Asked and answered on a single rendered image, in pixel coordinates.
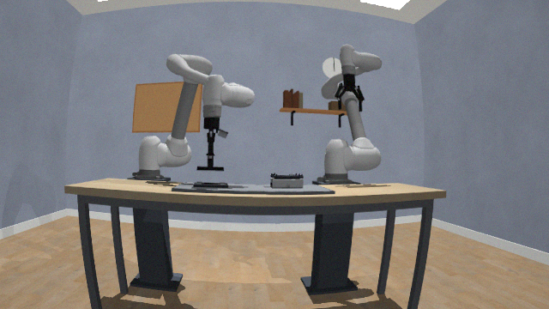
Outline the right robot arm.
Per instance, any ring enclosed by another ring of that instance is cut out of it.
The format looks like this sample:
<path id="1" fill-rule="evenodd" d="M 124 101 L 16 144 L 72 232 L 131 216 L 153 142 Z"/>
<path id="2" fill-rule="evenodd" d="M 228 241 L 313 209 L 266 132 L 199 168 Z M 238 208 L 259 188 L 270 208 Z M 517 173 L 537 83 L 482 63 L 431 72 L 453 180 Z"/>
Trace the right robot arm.
<path id="1" fill-rule="evenodd" d="M 160 175 L 160 167 L 181 167 L 189 163 L 191 149 L 185 133 L 198 84 L 204 85 L 204 118 L 220 118 L 221 106 L 243 108 L 250 106 L 255 99 L 249 88 L 233 82 L 228 84 L 221 75 L 210 76 L 213 65 L 206 58 L 172 54 L 166 60 L 166 66 L 172 73 L 184 77 L 172 134 L 164 144 L 157 136 L 143 138 L 139 149 L 139 172 L 132 173 L 135 179 L 161 179 L 164 176 Z"/>

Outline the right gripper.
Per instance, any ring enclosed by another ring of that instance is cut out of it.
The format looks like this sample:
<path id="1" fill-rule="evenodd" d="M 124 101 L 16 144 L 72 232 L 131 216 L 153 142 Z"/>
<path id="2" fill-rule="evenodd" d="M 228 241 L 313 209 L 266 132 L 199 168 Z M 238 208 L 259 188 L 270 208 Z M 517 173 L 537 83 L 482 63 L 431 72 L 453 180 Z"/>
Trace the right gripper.
<path id="1" fill-rule="evenodd" d="M 220 118 L 204 118 L 204 129 L 209 129 L 209 132 L 207 133 L 208 137 L 208 170 L 213 171 L 214 170 L 214 137 L 215 133 L 214 130 L 220 128 Z"/>

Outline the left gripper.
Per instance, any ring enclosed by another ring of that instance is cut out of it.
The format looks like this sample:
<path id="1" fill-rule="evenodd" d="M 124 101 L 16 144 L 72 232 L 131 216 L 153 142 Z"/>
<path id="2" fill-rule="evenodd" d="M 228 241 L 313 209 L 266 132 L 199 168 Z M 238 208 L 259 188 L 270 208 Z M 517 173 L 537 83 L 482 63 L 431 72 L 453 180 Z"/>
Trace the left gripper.
<path id="1" fill-rule="evenodd" d="M 345 74 L 343 75 L 343 83 L 340 83 L 339 84 L 339 87 L 338 87 L 338 90 L 335 94 L 335 97 L 337 98 L 338 100 L 338 107 L 339 107 L 339 110 L 341 109 L 341 96 L 346 92 L 346 91 L 349 91 L 349 92 L 353 92 L 355 94 L 355 96 L 357 97 L 357 99 L 359 100 L 359 111 L 362 112 L 362 103 L 363 103 L 363 100 L 365 100 L 364 96 L 362 95 L 361 93 L 361 90 L 359 88 L 359 86 L 355 86 L 355 75 L 352 75 L 352 74 Z M 345 87 L 344 87 L 345 86 Z M 341 91 L 341 88 L 344 87 L 343 91 L 340 93 Z M 358 91 L 356 91 L 356 89 Z M 340 95 L 339 95 L 340 94 Z M 361 97 L 361 98 L 360 98 Z"/>

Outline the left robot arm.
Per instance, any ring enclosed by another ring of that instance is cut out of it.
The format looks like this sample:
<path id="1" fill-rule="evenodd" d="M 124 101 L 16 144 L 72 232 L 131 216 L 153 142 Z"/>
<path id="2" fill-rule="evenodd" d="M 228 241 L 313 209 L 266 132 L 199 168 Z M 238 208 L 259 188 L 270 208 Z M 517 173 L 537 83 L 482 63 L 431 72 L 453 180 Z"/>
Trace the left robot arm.
<path id="1" fill-rule="evenodd" d="M 338 90 L 339 82 L 343 81 L 343 75 L 352 74 L 358 76 L 365 72 L 379 70 L 382 67 L 380 57 L 370 53 L 356 52 L 352 45 L 343 45 L 341 47 L 340 61 L 342 73 L 332 76 L 323 84 L 322 96 L 324 99 L 336 100 L 335 94 Z M 358 101 L 353 92 L 346 91 L 341 96 L 341 102 L 346 107 L 353 143 L 350 147 L 344 139 L 336 139 L 329 142 L 324 157 L 325 174 L 324 177 L 317 177 L 317 181 L 324 183 L 352 183 L 353 181 L 348 179 L 348 171 L 367 171 L 379 166 L 381 153 L 366 138 Z"/>

